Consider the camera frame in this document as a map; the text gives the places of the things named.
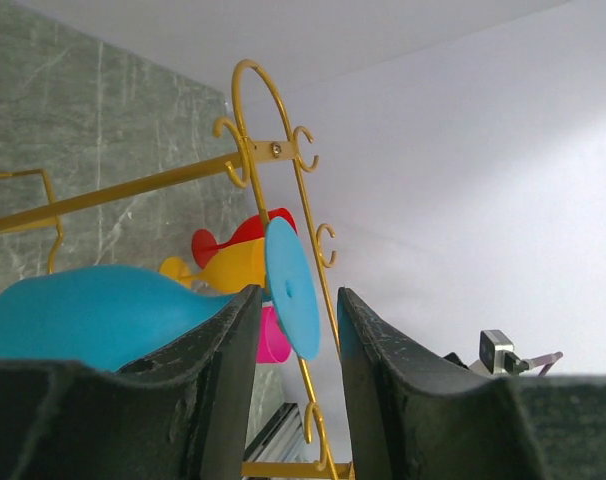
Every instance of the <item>white ceiling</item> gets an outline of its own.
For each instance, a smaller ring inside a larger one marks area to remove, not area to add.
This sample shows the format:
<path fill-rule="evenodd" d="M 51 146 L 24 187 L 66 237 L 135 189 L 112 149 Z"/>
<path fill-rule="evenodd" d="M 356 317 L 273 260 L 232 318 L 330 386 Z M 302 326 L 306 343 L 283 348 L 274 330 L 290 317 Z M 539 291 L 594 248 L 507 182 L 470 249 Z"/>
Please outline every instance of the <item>white ceiling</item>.
<path fill-rule="evenodd" d="M 239 60 L 282 91 L 359 70 L 569 0 L 19 0 L 225 93 Z M 262 97 L 258 83 L 246 102 Z"/>

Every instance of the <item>metal rod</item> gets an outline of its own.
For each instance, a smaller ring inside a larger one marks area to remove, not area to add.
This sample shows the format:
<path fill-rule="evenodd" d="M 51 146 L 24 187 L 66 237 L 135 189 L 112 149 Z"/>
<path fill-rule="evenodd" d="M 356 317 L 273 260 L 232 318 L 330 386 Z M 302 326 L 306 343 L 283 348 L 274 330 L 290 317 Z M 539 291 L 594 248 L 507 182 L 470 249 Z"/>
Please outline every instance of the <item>metal rod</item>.
<path fill-rule="evenodd" d="M 21 225 L 45 220 L 46 218 L 55 217 L 57 215 L 65 215 L 67 213 L 95 207 L 115 200 L 121 200 L 133 195 L 178 185 L 216 173 L 222 173 L 226 170 L 226 164 L 228 162 L 236 163 L 237 161 L 238 153 L 223 155 L 222 157 L 214 158 L 212 160 L 175 168 L 173 170 L 168 170 L 167 172 L 157 173 L 113 187 L 85 193 L 77 197 L 59 200 L 50 205 L 44 205 L 25 212 L 8 215 L 7 217 L 0 218 L 0 232 Z"/>
<path fill-rule="evenodd" d="M 319 235 L 314 232 L 314 219 L 312 218 L 312 210 L 309 208 L 309 202 L 307 198 L 307 190 L 305 188 L 305 182 L 303 180 L 303 174 L 299 162 L 295 159 L 294 173 L 296 175 L 296 181 L 299 186 L 299 194 L 301 195 L 301 202 L 304 205 L 303 211 L 305 213 L 305 221 L 308 225 L 308 231 L 310 233 L 310 241 L 312 243 L 312 250 L 314 251 L 314 260 L 316 262 L 316 269 L 319 273 L 319 280 L 321 283 L 321 290 L 323 291 L 323 298 L 325 299 L 325 308 L 330 320 L 330 326 L 332 327 L 332 335 L 334 337 L 334 345 L 336 346 L 336 352 L 341 355 L 341 344 L 339 340 L 339 325 L 336 321 L 336 314 L 334 313 L 334 305 L 330 297 L 330 288 L 327 284 L 327 278 L 325 276 L 325 265 L 323 264 L 323 257 L 321 248 L 319 245 Z"/>
<path fill-rule="evenodd" d="M 351 472 L 351 463 L 336 464 L 338 478 L 349 479 Z M 312 463 L 244 462 L 241 475 L 260 478 L 332 478 L 327 469 L 319 471 Z"/>
<path fill-rule="evenodd" d="M 33 169 L 33 170 L 23 170 L 20 172 L 0 172 L 0 179 L 6 178 L 16 178 L 16 177 L 25 177 L 28 175 L 40 175 L 43 179 L 43 186 L 45 188 L 45 194 L 47 196 L 47 201 L 52 205 L 56 202 L 56 197 L 54 196 L 54 188 L 52 187 L 52 182 L 50 181 L 50 177 L 47 172 L 41 168 Z M 63 225 L 61 224 L 61 220 L 57 215 L 42 218 L 40 220 L 21 223 L 12 228 L 8 228 L 5 230 L 0 230 L 0 234 L 2 233 L 17 233 L 23 232 L 26 230 L 32 230 L 35 228 L 42 227 L 56 227 L 56 240 L 54 241 L 54 245 L 50 249 L 50 254 L 47 257 L 47 273 L 54 273 L 54 260 L 56 259 L 56 252 L 59 247 L 63 244 L 63 240 L 65 239 L 65 231 L 63 230 Z"/>
<path fill-rule="evenodd" d="M 234 108 L 236 125 L 229 119 L 221 120 L 220 125 L 225 126 L 228 128 L 228 130 L 230 130 L 230 133 L 234 137 L 234 139 L 237 143 L 237 146 L 239 147 L 239 152 L 242 157 L 241 162 L 240 162 L 242 165 L 242 169 L 243 169 L 242 178 L 239 178 L 236 175 L 234 175 L 234 176 L 230 175 L 230 178 L 235 185 L 237 185 L 241 188 L 245 188 L 248 185 L 248 183 L 252 184 L 252 190 L 254 193 L 254 199 L 256 201 L 256 207 L 259 212 L 259 217 L 261 218 L 261 223 L 263 224 L 263 228 L 265 230 L 265 229 L 267 229 L 267 226 L 270 223 L 270 219 L 268 216 L 268 210 L 267 210 L 267 206 L 265 203 L 265 196 L 263 194 L 263 189 L 261 187 L 261 181 L 260 181 L 259 174 L 258 174 L 258 168 L 256 167 L 257 162 L 256 162 L 256 159 L 254 156 L 253 148 L 251 148 L 253 145 L 253 142 L 248 137 L 247 130 L 245 128 L 245 120 L 244 120 L 244 115 L 243 115 L 243 102 L 241 100 L 241 88 L 240 88 L 241 76 L 242 76 L 243 70 L 245 70 L 247 68 L 254 70 L 261 77 L 263 82 L 268 87 L 270 93 L 272 94 L 272 97 L 276 103 L 279 113 L 281 114 L 281 120 L 283 121 L 283 127 L 285 129 L 285 134 L 287 136 L 288 143 L 294 147 L 294 149 L 293 149 L 294 159 L 293 160 L 297 164 L 299 162 L 300 163 L 302 163 L 302 162 L 300 160 L 299 148 L 298 148 L 298 144 L 296 141 L 296 133 L 298 131 L 303 131 L 306 134 L 306 136 L 308 137 L 308 140 L 311 139 L 311 135 L 309 134 L 307 129 L 303 129 L 300 127 L 298 129 L 295 129 L 294 131 L 292 131 L 292 127 L 290 126 L 290 121 L 287 116 L 287 111 L 285 110 L 285 107 L 283 106 L 283 102 L 278 93 L 278 90 L 277 90 L 276 86 L 274 85 L 274 82 L 272 81 L 272 79 L 261 68 L 260 65 L 258 65 L 256 62 L 253 62 L 251 60 L 243 60 L 242 62 L 237 64 L 236 68 L 234 69 L 234 73 L 232 75 L 232 105 Z M 317 163 L 318 163 L 318 158 L 315 159 L 314 164 L 312 165 L 311 168 L 307 168 L 307 171 L 311 171 L 313 168 L 315 168 Z M 331 262 L 330 263 L 324 262 L 321 254 L 320 254 L 320 250 L 319 250 L 319 246 L 318 246 L 318 242 L 317 242 L 318 236 L 316 235 L 316 232 L 314 231 L 314 225 L 312 223 L 312 217 L 311 217 L 311 213 L 310 213 L 310 206 L 307 201 L 307 194 L 305 193 L 305 184 L 303 182 L 303 179 L 299 178 L 300 172 L 297 172 L 297 173 L 299 173 L 299 175 L 297 175 L 297 180 L 298 180 L 298 184 L 299 184 L 299 192 L 301 193 L 303 210 L 305 211 L 305 218 L 307 221 L 308 232 L 310 234 L 310 240 L 312 241 L 312 246 L 314 247 L 314 254 L 315 254 L 315 258 L 317 260 L 317 266 L 319 267 L 319 278 L 321 280 L 321 283 L 324 284 L 323 295 L 325 297 L 326 306 L 328 307 L 328 314 L 330 315 L 330 319 L 332 320 L 332 319 L 334 319 L 334 312 L 333 312 L 333 308 L 332 308 L 332 303 L 329 298 L 329 289 L 327 288 L 327 281 L 325 279 L 325 275 L 323 272 L 323 268 L 325 268 L 324 264 L 327 266 L 331 266 L 330 265 Z M 338 341 L 338 330 L 337 330 L 337 334 L 335 334 L 335 341 Z M 307 408 L 305 410 L 305 422 L 304 422 L 305 440 L 307 443 L 312 442 L 312 419 L 314 419 L 314 422 L 316 424 L 317 433 L 319 436 L 319 443 L 320 443 L 320 449 L 321 449 L 319 460 L 315 461 L 311 464 L 308 464 L 308 465 L 310 465 L 312 467 L 312 469 L 316 470 L 317 472 L 323 472 L 323 471 L 328 472 L 329 476 L 320 477 L 320 478 L 331 478 L 333 480 L 338 480 L 340 477 L 338 475 L 338 472 L 336 469 L 336 464 L 334 463 L 334 459 L 332 456 L 332 449 L 330 447 L 330 443 L 327 438 L 327 432 L 325 430 L 323 413 L 321 411 L 321 407 L 316 402 L 316 393 L 314 391 L 314 383 L 312 381 L 312 375 L 310 373 L 309 366 L 307 364 L 307 361 L 301 357 L 298 357 L 298 363 L 299 363 L 299 369 L 301 371 L 301 376 L 303 377 L 303 383 L 305 384 L 305 389 L 306 389 L 308 400 L 309 400 L 308 404 L 307 404 Z M 270 478 L 289 476 L 289 475 L 278 475 L 278 474 L 274 473 L 273 471 L 266 470 L 265 472 L 266 472 L 266 475 L 263 475 L 263 476 L 270 477 Z M 303 476 L 296 475 L 295 477 L 314 478 L 314 477 L 306 477 L 305 475 L 303 475 Z"/>

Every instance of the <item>pink cup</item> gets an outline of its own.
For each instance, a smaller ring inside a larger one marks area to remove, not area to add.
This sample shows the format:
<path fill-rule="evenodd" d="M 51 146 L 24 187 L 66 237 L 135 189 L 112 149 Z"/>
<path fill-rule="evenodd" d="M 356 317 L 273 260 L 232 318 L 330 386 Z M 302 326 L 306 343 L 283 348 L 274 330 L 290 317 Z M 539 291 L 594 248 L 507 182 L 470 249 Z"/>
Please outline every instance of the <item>pink cup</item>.
<path fill-rule="evenodd" d="M 281 331 L 274 307 L 263 307 L 261 337 L 256 363 L 283 363 L 292 353 L 292 345 Z"/>

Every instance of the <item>marble tile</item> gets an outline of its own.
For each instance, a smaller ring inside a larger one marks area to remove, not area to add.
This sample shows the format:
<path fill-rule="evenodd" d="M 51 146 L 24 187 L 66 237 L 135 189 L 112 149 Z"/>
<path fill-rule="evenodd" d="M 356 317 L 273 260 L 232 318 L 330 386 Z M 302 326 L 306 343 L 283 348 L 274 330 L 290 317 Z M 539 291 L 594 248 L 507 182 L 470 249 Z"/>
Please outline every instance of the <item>marble tile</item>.
<path fill-rule="evenodd" d="M 72 197 L 233 151 L 211 134 L 224 114 L 221 93 L 0 0 L 0 171 L 43 168 L 57 198 Z M 0 216 L 46 201 L 38 176 L 0 180 Z M 156 269 L 170 255 L 196 269 L 192 233 L 227 239 L 247 215 L 225 175 L 66 215 L 56 270 Z M 44 274 L 55 238 L 53 228 L 1 235 L 0 293 Z M 250 436 L 282 402 L 277 368 L 257 366 Z"/>

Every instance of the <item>yellow metal rack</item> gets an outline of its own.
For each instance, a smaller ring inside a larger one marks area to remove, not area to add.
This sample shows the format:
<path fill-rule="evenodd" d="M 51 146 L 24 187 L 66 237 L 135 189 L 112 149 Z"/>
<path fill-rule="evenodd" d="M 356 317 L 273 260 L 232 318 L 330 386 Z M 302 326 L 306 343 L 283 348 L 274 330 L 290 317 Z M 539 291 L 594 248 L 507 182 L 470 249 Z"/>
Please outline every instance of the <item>yellow metal rack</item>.
<path fill-rule="evenodd" d="M 263 82 L 265 82 L 265 85 L 272 94 L 281 115 L 286 140 L 261 141 L 254 140 L 249 136 L 245 126 L 243 105 L 241 101 L 241 79 L 243 72 L 246 69 L 251 69 L 256 72 Z M 322 223 L 318 228 L 315 228 L 303 173 L 310 173 L 316 170 L 319 163 L 319 157 L 315 156 L 311 165 L 306 164 L 301 157 L 298 144 L 299 134 L 303 134 L 310 143 L 313 141 L 312 134 L 305 127 L 296 127 L 292 129 L 287 111 L 285 110 L 283 101 L 274 82 L 265 70 L 252 60 L 243 60 L 234 69 L 232 75 L 232 105 L 234 119 L 219 117 L 214 123 L 214 135 L 220 137 L 223 133 L 223 129 L 226 128 L 231 133 L 236 143 L 237 152 L 235 153 L 59 201 L 54 200 L 49 179 L 45 172 L 33 170 L 28 172 L 0 173 L 0 178 L 40 173 L 43 175 L 46 191 L 48 193 L 48 200 L 50 201 L 49 205 L 0 218 L 0 233 L 27 230 L 40 226 L 56 226 L 59 237 L 52 249 L 48 262 L 48 271 L 51 272 L 53 269 L 54 254 L 63 240 L 63 230 L 58 219 L 60 215 L 218 173 L 226 173 L 232 183 L 238 188 L 246 188 L 248 185 L 252 185 L 256 206 L 258 207 L 263 226 L 266 227 L 270 220 L 259 178 L 258 165 L 262 163 L 291 160 L 301 196 L 303 211 L 305 212 L 305 221 L 312 243 L 314 260 L 316 262 L 316 268 L 323 290 L 323 297 L 325 298 L 325 306 L 338 353 L 340 352 L 338 325 L 334 312 L 334 304 L 330 297 L 330 290 L 325 276 L 325 269 L 331 268 L 336 261 L 336 252 L 333 251 L 328 260 L 323 254 L 323 248 L 321 246 L 321 236 L 323 232 L 326 231 L 331 237 L 335 236 L 335 232 L 327 223 Z M 312 442 L 312 421 L 314 421 L 321 446 L 320 457 L 313 463 L 246 462 L 243 464 L 242 475 L 268 478 L 331 478 L 333 480 L 354 478 L 354 469 L 351 463 L 334 463 L 332 450 L 325 429 L 323 413 L 317 403 L 317 396 L 308 363 L 300 357 L 298 358 L 298 363 L 308 396 L 308 404 L 304 414 L 305 440 L 308 443 Z"/>

